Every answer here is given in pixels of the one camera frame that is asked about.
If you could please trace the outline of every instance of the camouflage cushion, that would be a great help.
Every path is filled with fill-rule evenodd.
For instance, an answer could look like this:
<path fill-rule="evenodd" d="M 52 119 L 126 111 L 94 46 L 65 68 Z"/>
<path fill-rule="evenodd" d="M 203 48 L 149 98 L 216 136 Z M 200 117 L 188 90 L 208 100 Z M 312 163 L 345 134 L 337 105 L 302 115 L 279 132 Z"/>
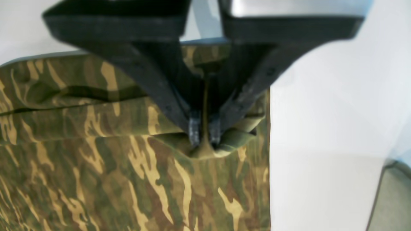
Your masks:
<path fill-rule="evenodd" d="M 183 51 L 199 72 L 227 55 Z M 217 150 L 192 151 L 129 77 L 93 55 L 4 66 L 0 227 L 269 230 L 268 105 L 261 97 Z"/>

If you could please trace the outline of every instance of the camouflage pad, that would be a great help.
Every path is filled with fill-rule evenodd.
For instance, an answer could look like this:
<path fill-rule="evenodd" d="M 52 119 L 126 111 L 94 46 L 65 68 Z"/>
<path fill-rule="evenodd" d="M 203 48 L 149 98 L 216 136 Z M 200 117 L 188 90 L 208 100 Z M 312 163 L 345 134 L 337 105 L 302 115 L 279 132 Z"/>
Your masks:
<path fill-rule="evenodd" d="M 195 72 L 226 47 L 183 47 Z M 196 159 L 181 130 L 93 55 L 0 69 L 0 227 L 270 230 L 265 97 Z M 255 127 L 256 135 L 249 133 Z"/>

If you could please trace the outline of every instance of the white wall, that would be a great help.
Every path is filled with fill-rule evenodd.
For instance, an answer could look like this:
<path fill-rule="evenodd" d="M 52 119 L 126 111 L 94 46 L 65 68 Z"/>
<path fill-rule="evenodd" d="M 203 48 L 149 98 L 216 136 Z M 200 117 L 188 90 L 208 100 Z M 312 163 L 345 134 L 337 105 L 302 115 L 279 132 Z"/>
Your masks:
<path fill-rule="evenodd" d="M 411 150 L 410 25 L 411 1 L 375 0 L 272 86 L 273 230 L 366 229 L 385 159 Z"/>

